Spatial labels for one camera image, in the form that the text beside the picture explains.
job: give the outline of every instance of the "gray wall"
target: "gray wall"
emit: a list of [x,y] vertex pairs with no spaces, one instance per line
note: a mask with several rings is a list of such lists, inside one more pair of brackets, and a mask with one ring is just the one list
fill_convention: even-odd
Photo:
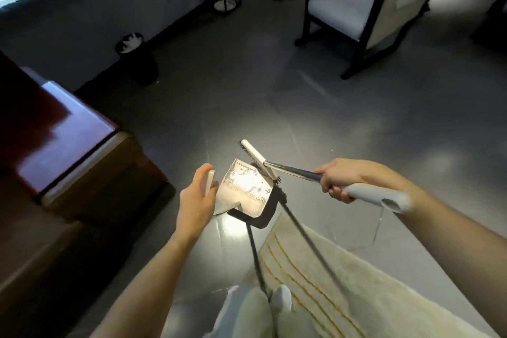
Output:
[[74,91],[118,60],[114,45],[150,39],[203,0],[29,0],[0,15],[0,48]]

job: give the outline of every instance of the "floor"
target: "floor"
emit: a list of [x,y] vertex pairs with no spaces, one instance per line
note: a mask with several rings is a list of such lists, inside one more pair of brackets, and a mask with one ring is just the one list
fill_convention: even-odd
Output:
[[[304,0],[244,0],[159,47],[157,83],[119,76],[84,98],[132,131],[178,190],[204,162],[221,177],[234,157],[247,160],[237,146],[247,138],[270,160],[301,168],[336,157],[385,163],[507,237],[507,62],[468,39],[492,2],[432,0],[394,55],[344,81],[345,49],[333,36],[293,46]],[[281,186],[301,222],[496,336],[391,213],[340,204],[297,178]],[[69,337],[91,334],[171,236],[177,208],[177,199],[167,204]],[[254,230],[258,248],[273,221]],[[162,337],[211,330],[227,287],[250,265],[244,225],[214,218],[185,265]]]

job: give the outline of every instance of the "person's right arm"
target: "person's right arm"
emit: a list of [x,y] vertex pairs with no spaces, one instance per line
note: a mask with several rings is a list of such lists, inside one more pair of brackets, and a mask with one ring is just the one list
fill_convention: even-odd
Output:
[[379,163],[335,159],[315,170],[322,191],[353,199],[340,186],[363,182],[404,191],[413,210],[396,214],[500,336],[507,337],[507,240]]

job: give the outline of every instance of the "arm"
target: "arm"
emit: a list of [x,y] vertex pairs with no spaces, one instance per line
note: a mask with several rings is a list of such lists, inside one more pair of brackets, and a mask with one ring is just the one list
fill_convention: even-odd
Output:
[[213,215],[218,187],[207,196],[201,191],[212,168],[208,163],[201,166],[192,184],[181,191],[176,231],[119,296],[92,338],[160,336],[181,268]]
[[356,182],[404,191],[414,208],[396,214],[454,284],[500,335],[507,336],[507,240],[381,164],[335,159],[316,169],[322,191],[353,201],[340,186]]

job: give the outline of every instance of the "chair seat cushion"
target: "chair seat cushion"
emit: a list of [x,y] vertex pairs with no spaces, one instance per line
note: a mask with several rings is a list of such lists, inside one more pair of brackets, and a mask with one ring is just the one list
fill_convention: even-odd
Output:
[[373,0],[310,0],[308,11],[327,25],[359,40]]

